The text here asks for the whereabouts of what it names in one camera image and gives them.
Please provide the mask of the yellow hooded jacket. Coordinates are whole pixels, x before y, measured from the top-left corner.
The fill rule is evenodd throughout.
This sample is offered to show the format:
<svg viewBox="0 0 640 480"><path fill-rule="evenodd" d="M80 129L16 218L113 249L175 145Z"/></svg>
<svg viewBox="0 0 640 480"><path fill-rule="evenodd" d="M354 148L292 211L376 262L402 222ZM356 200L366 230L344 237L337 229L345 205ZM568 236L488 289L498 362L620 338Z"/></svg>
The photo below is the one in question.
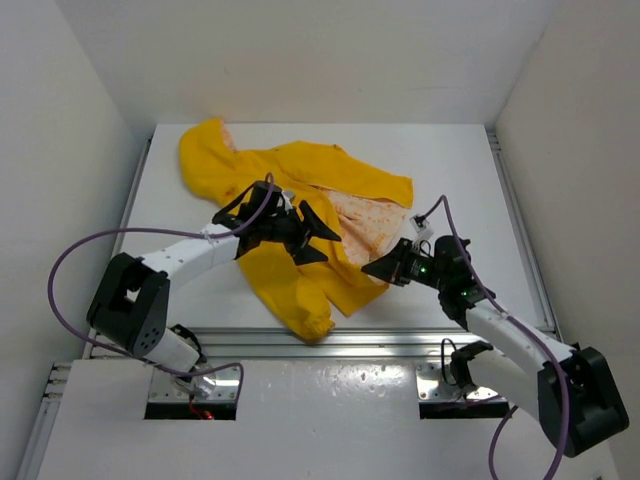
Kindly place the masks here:
<svg viewBox="0 0 640 480"><path fill-rule="evenodd" d="M267 150L238 150L220 119L189 129L179 143L190 191L225 206L253 181L276 184L307 201L338 242L313 240L327 261L297 266L280 244L266 243L239 261L249 285L271 312L307 343L333 328L331 310L350 316L387 285L361 272L397 241L414 201L411 178L370 166L338 145L295 141Z"/></svg>

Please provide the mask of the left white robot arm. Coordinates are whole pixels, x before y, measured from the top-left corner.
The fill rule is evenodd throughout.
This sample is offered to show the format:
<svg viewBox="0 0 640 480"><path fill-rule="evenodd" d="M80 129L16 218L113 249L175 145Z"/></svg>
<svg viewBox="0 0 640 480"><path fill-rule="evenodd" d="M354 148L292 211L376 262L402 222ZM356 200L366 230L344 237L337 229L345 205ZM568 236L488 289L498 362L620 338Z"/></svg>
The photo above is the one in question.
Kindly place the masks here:
<svg viewBox="0 0 640 480"><path fill-rule="evenodd" d="M204 374L205 356L167 325L170 295L263 243L282 245L297 266L327 261L311 240L338 242L340 236L307 201L294 205L292 198L272 178L256 181L200 232L139 257L117 254L89 307L89 325L130 357L175 377Z"/></svg>

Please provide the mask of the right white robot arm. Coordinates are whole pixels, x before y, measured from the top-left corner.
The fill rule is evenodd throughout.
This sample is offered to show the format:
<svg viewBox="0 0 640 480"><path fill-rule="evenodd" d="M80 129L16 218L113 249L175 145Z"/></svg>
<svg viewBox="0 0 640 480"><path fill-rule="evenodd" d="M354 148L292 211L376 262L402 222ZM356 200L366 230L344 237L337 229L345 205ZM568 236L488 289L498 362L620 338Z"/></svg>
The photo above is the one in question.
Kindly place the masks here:
<svg viewBox="0 0 640 480"><path fill-rule="evenodd" d="M513 320L469 268L468 240L438 238L424 254L406 238L362 272L389 284L417 282L437 291L445 315L478 341L452 354L461 390L489 388L536 419L546 438L574 458L623 432L629 416L604 355Z"/></svg>

